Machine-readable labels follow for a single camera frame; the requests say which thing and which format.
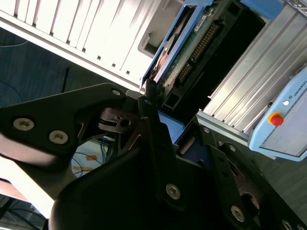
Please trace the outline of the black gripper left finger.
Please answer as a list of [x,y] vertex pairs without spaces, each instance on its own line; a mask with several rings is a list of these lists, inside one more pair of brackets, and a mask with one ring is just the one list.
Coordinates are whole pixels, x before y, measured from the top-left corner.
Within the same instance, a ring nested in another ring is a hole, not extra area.
[[0,152],[43,171],[59,172],[68,167],[78,146],[112,132],[120,137],[118,157],[129,149],[131,128],[121,126],[123,120],[145,118],[149,127],[161,123],[156,99],[156,83],[148,80],[145,94],[136,98],[104,83],[3,108]]

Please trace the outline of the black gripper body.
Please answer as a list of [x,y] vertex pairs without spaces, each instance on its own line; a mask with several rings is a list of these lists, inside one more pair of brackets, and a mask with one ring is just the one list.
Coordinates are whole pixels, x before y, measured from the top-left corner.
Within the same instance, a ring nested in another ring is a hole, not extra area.
[[51,230],[229,230],[232,174],[210,130],[191,123],[174,152],[164,124],[125,119],[129,149],[69,184]]

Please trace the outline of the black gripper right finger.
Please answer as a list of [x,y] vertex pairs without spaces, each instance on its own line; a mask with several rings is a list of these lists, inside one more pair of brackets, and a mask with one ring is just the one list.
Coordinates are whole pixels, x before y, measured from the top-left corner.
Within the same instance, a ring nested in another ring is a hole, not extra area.
[[230,142],[219,144],[213,132],[198,127],[221,200],[230,215],[249,230],[305,230],[307,227],[272,188],[260,171]]

